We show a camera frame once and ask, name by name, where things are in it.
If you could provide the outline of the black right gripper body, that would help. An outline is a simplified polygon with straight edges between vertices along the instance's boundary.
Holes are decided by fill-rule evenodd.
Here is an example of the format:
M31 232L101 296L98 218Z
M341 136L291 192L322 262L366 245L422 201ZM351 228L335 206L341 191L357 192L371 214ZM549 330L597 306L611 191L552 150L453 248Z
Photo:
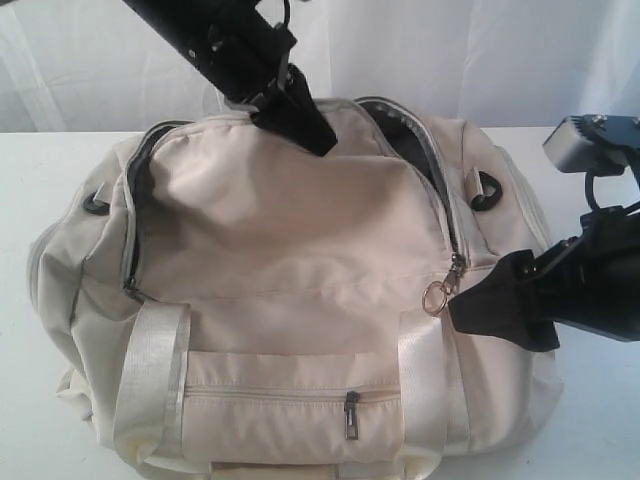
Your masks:
M541 317L622 342L639 340L639 205L580 218L582 233L535 259L527 281Z

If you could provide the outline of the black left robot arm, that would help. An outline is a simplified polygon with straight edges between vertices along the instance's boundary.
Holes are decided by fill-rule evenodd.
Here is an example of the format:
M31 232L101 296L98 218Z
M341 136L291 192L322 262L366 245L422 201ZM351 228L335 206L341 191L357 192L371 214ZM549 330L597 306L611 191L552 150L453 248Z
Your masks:
M289 62L297 39L290 3L270 24L256 1L128 1L126 5L260 129L326 155L337 137L302 71Z

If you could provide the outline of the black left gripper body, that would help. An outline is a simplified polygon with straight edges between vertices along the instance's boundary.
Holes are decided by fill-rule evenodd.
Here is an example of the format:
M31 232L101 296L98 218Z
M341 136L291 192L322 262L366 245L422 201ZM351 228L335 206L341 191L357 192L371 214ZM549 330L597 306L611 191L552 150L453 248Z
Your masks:
M230 104L265 108L293 94L300 81L289 61L297 43L290 20L288 14L275 24L260 14L186 19L186 58Z

